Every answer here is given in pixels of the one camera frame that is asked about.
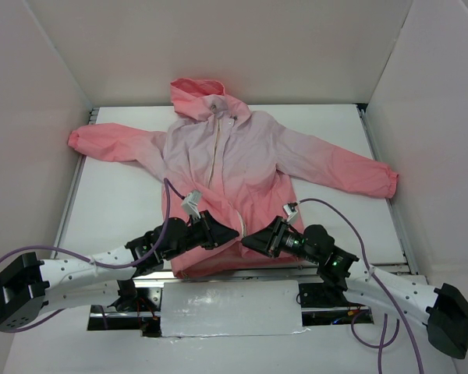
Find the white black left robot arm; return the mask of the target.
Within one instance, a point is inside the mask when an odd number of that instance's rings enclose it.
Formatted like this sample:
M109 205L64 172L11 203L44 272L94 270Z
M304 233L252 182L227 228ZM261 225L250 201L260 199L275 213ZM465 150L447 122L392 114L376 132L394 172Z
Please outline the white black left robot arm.
M20 332L55 309L105 304L129 310L137 303L137 290L124 282L160 270L191 249L216 249L238 237L236 229L203 211L189 221L169 218L92 257L75 253L66 259L38 259L35 252L24 252L0 272L0 331Z

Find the pink hooded zip jacket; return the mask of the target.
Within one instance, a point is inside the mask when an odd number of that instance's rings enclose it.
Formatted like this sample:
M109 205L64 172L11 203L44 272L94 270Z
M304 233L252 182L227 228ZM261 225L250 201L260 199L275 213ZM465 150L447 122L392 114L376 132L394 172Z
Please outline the pink hooded zip jacket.
M265 228L296 201L292 178L385 198L385 166L250 110L216 80L177 79L170 97L178 119L165 132L86 125L68 144L100 161L135 161L180 193L200 191L200 209L240 236Z

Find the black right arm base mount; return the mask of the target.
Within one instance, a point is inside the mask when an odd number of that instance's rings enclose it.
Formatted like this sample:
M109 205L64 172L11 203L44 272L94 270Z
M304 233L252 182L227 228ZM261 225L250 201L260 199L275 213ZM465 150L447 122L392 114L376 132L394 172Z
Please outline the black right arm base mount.
M305 311L347 309L349 302L342 292L324 283L300 283L296 303Z

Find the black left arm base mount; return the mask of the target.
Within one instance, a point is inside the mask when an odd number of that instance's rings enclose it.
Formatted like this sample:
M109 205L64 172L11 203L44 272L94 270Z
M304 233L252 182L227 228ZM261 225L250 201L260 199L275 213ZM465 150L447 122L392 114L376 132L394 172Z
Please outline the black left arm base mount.
M118 280L117 285L118 298L109 305L117 312L157 312L161 309L161 288L137 287L133 280Z

